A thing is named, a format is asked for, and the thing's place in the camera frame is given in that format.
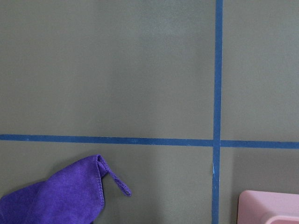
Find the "pink plastic bin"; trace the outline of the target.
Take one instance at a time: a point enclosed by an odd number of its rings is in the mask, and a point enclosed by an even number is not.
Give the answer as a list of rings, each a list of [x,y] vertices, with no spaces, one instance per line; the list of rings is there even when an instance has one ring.
[[[299,195],[243,191],[238,200],[238,224],[297,224]]]

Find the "purple microfibre cloth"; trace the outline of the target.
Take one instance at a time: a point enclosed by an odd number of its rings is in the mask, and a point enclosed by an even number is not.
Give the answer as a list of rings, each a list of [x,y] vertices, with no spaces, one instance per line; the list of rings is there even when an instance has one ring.
[[[126,196],[131,190],[99,155],[85,157],[49,179],[5,195],[2,224],[92,224],[105,205],[102,179],[110,175]]]

